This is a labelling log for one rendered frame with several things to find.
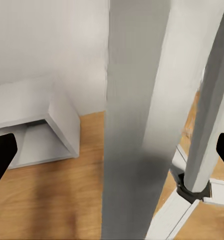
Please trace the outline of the camera tripod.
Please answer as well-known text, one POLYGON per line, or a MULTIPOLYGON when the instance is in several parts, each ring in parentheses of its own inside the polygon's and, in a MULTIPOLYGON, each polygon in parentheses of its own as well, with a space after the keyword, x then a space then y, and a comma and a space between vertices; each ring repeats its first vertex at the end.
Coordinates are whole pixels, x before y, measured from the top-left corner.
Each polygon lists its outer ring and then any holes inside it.
POLYGON ((110 0, 101 240, 173 240, 201 200, 224 207, 210 178, 221 133, 224 0, 110 0), (169 171, 177 187, 153 218, 169 171))

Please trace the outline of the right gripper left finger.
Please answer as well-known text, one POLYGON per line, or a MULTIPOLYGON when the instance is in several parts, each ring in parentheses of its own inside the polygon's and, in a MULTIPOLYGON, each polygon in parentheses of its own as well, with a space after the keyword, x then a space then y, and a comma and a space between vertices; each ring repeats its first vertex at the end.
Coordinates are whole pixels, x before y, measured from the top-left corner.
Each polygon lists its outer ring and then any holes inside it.
POLYGON ((18 152, 13 133, 0 136, 0 180, 18 152))

